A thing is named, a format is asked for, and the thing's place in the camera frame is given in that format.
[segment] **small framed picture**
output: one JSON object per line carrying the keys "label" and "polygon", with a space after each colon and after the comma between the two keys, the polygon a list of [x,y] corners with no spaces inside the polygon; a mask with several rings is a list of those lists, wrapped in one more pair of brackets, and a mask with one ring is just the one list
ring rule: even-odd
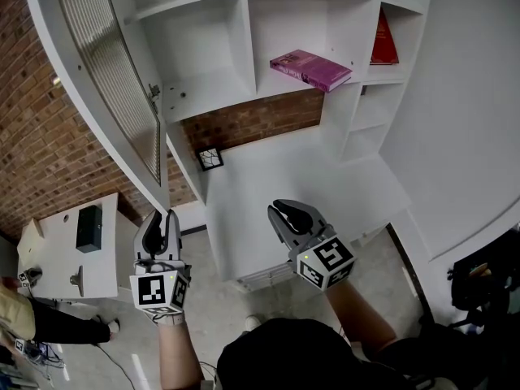
{"label": "small framed picture", "polygon": [[203,171],[209,171],[216,167],[224,166],[222,156],[220,155],[220,149],[216,146],[207,146],[202,149],[195,151],[198,162],[202,166]]}

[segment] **pink book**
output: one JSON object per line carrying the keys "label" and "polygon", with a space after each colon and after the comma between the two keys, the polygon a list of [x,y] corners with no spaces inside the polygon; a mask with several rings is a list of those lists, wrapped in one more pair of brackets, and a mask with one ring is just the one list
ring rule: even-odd
{"label": "pink book", "polygon": [[350,79],[352,70],[304,50],[294,50],[271,61],[271,68],[330,93]]}

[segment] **cabinet door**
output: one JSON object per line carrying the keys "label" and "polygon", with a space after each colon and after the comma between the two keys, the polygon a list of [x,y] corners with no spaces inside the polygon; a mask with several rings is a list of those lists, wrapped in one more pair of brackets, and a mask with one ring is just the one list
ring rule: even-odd
{"label": "cabinet door", "polygon": [[[162,83],[144,37],[126,32],[125,40],[115,12],[123,3],[28,0],[41,43],[85,122],[128,178],[166,212],[166,126],[155,90]],[[141,55],[134,59],[130,48]]]}

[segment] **white bookshelf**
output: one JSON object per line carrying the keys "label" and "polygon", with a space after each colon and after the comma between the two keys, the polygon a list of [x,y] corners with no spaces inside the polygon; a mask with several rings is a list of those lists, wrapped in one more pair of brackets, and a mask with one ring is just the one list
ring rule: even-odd
{"label": "white bookshelf", "polygon": [[[379,150],[414,67],[429,0],[111,2],[145,91],[153,85],[161,89],[154,100],[162,113],[159,130],[166,132],[168,148],[206,204],[215,262],[223,278],[271,273],[284,263],[284,247],[272,251],[280,243],[266,215],[274,199],[299,199],[319,207],[350,240],[382,227],[410,204]],[[159,196],[167,198],[167,184],[151,181],[130,154],[133,148],[124,135],[109,132],[116,125],[110,113],[102,114],[102,99],[85,68],[78,69],[82,60],[59,1],[29,0],[29,6],[45,50],[78,110],[132,182],[164,208]],[[370,65],[381,7],[396,44],[397,65]],[[311,88],[269,67],[271,59],[296,49],[353,70],[350,81],[325,94],[320,125],[225,151],[224,167],[202,173],[180,121]],[[166,162],[163,150],[161,159]]]}

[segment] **black box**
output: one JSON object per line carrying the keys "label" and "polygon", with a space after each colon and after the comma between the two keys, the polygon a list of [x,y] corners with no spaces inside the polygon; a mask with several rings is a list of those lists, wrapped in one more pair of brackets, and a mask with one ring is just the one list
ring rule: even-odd
{"label": "black box", "polygon": [[91,253],[101,249],[102,216],[102,210],[95,205],[80,210],[76,248],[81,253]]}

